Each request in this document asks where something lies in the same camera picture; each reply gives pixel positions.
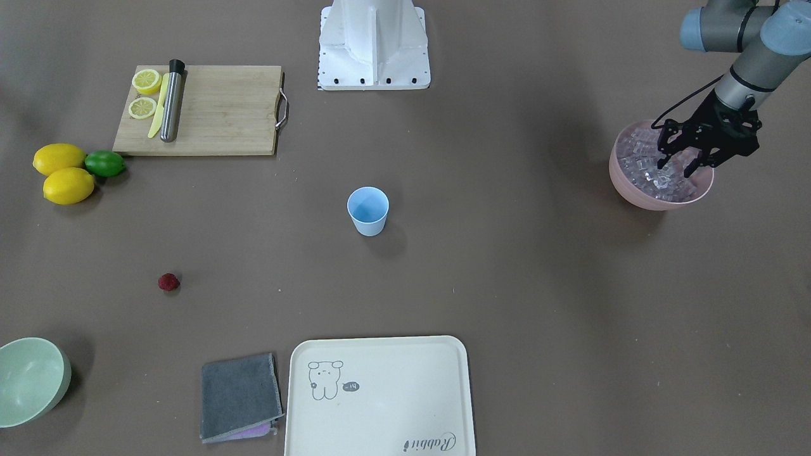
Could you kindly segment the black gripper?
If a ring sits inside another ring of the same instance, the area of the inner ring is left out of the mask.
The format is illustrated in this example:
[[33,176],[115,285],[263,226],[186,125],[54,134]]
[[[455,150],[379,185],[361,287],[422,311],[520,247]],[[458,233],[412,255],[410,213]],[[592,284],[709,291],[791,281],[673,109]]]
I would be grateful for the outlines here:
[[753,109],[756,98],[744,97],[742,107],[730,108],[712,91],[685,122],[667,118],[657,126],[661,130],[657,150],[663,170],[675,154],[683,152],[683,177],[690,179],[702,168],[715,168],[733,156],[750,156],[759,149],[758,131],[762,127]]

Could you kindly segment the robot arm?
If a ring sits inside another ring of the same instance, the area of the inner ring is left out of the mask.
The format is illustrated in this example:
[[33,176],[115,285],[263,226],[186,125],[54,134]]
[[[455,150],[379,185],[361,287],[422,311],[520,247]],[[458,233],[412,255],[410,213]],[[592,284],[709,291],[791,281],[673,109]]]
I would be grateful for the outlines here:
[[810,3],[787,1],[759,6],[756,1],[710,1],[687,13],[680,43],[689,50],[736,53],[730,69],[708,84],[710,93],[686,121],[660,117],[658,168],[677,153],[695,148],[684,167],[718,167],[733,156],[759,149],[758,108],[810,55]]

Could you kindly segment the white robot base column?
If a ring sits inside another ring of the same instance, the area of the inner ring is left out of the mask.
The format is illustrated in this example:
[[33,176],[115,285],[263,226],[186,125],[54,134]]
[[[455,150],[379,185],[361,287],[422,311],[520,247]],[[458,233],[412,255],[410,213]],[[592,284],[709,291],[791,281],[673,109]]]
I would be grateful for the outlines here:
[[319,90],[403,91],[430,86],[423,8],[411,1],[334,1],[319,17]]

